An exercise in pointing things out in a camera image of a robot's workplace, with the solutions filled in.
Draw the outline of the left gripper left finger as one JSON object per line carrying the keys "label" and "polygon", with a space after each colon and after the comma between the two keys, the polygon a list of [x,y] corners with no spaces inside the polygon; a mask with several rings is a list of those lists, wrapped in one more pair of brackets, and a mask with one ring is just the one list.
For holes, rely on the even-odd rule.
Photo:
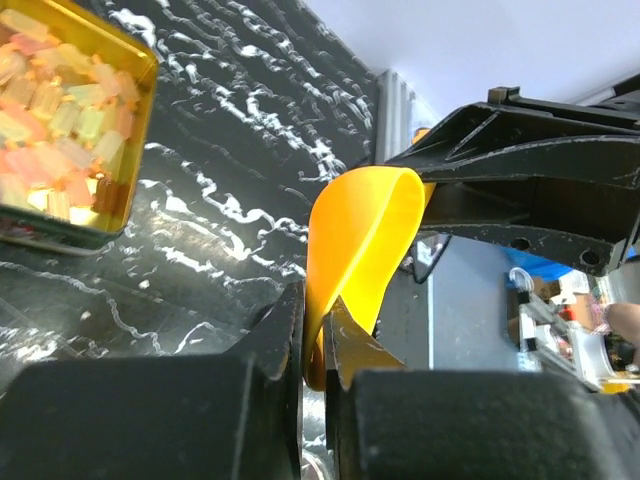
{"label": "left gripper left finger", "polygon": [[52,361],[1,402],[5,479],[297,479],[305,285],[220,354]]}

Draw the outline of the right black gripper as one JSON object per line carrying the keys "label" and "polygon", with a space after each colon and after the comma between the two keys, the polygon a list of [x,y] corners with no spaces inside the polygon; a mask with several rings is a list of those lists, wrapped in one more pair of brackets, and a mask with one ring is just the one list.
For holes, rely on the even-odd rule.
{"label": "right black gripper", "polygon": [[421,229],[590,275],[639,242],[639,95],[593,106],[491,89],[392,159],[434,185]]}

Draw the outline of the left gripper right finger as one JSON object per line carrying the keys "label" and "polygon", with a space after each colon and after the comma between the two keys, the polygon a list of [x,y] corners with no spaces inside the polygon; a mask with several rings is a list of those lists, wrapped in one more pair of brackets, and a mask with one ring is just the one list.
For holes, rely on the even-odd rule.
{"label": "left gripper right finger", "polygon": [[342,301],[324,319],[324,352],[340,479],[639,475],[639,418],[622,397],[554,373],[409,369]]}

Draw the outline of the yellow plastic scoop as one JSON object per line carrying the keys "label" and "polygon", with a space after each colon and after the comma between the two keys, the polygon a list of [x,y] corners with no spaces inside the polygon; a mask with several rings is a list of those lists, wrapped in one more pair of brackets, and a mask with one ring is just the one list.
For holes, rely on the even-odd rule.
{"label": "yellow plastic scoop", "polygon": [[367,334],[414,241],[435,184],[407,167],[350,170],[317,197],[309,219],[303,333],[304,378],[325,388],[323,318],[336,300]]}

